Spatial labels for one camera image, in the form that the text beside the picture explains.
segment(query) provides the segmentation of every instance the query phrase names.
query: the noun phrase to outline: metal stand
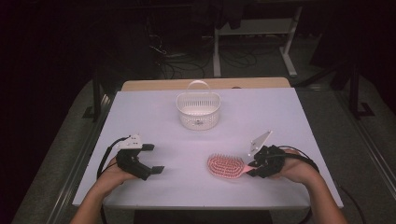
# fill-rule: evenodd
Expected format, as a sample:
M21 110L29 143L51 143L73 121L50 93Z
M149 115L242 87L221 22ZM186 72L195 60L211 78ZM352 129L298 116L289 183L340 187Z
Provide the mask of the metal stand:
M315 81L320 80L323 77L326 77L331 72L339 70L342 66L346 65L347 63L349 63L349 59L341 60L341 61L335 63L334 65L330 66L329 68L313 75L312 77L308 78L307 80L304 80L300 83L294 84L293 87L306 87L306 86L314 83Z
M291 62L289 50L291 42L298 25L298 20L302 12L302 7L297 7L294 16L286 19L264 19L264 20L244 20L241 21L241 27L236 30L231 30L228 26L224 26L221 30L215 29L215 46L213 53L213 69L214 77L221 77L220 60L219 60L219 36L220 35L263 35L263 34L285 34L287 41L281 47L280 54L289 71L291 77L296 77L297 72Z
M97 70L94 71L92 76L92 85L93 85L93 107L89 106L85 110L84 115L82 116L84 119L92 119L92 122L96 122L101 114L101 97L100 97L100 83L99 76L97 74Z
M300 15L301 15L301 11L303 10L302 7L298 7L293 20L290 24L290 28L289 28L289 32L288 32L288 37L286 40L286 44L284 47L280 47L280 54L282 55L283 58L283 62L285 62L286 68L288 68L289 71L289 75L291 77L297 77L297 72L296 69L294 68L293 63L291 62L291 58L289 56L289 50L290 50L290 46L291 46L291 41L294 38L294 34L296 32L297 29L297 25L298 25L298 20L300 19Z
M363 116L373 116L374 112L366 103L361 103L362 111L359 111L359 76L357 65L352 64L353 71L350 78L350 91L349 91L349 110L352 112L356 119L361 119Z

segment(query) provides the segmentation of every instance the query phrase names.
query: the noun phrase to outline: pink hairbrush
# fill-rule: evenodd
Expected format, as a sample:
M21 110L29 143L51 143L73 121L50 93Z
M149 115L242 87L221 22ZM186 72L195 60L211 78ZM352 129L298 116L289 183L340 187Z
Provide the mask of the pink hairbrush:
M212 175L229 179L236 179L242 174L255 169L254 167L245 165L239 157L222 154L211 155L207 160L207 166Z

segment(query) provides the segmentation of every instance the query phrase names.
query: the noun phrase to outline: basket handle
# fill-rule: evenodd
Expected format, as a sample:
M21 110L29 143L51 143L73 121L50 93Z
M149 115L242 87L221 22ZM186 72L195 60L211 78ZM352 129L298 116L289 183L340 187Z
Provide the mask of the basket handle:
M204 85L209 89L209 92L212 92L212 90L210 89L209 85L207 85L207 83L204 82L204 81L202 81L202 80L194 80L194 81L192 81L192 82L189 84L189 86L187 87L187 91L190 89L190 87L191 87L192 85L195 85L195 84L204 84Z

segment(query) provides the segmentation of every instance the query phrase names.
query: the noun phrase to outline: white plastic part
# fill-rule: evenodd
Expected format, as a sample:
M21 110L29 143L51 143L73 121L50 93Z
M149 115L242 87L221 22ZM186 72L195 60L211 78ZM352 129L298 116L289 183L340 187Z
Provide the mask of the white plastic part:
M187 87L187 91L191 88L191 86L196 85L196 84L203 84L203 85L205 85L207 87L209 92L212 92L212 90L210 89L209 85L206 82L202 81L202 80L194 80L194 81L192 81L189 84L189 86Z
M283 47L280 47L279 50L280 53L282 54L283 62L285 63L286 68L288 69L289 76L297 77L296 69L294 68L293 62L291 61L289 54L287 52L285 53L285 48Z
M143 147L143 144L142 144L139 134L130 136L129 138L127 138L117 144L117 148L119 148L119 149L138 149L138 148L142 148L142 147Z
M262 149L265 141L268 139L272 132L273 131L268 131L250 142L250 150L248 153L249 157L254 156L258 151L260 151L260 149Z

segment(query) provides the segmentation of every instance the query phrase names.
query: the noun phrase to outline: table surface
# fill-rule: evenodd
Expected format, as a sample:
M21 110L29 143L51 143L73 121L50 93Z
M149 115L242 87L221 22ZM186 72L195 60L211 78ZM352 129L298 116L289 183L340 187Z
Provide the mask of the table surface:
M240 157L245 163L252 161L248 156L250 141L272 130L265 145L288 145L304 151L317 163L337 205L343 206L295 89L213 88L221 97L219 123L207 131L191 131L181 125L176 108L176 98L185 92L186 85L180 85L184 86L181 90L127 91L129 84L115 97L74 205L81 204L94 183L106 148L120 137L138 133L143 143L155 145L153 151L139 154L140 161L148 167L163 165L163 173L152 175L147 181L125 182L106 198L105 205L132 209L307 207L309 196L304 186L288 179L249 175L224 179L213 176L206 167L213 153ZM117 150L113 150L107 162L116 154Z

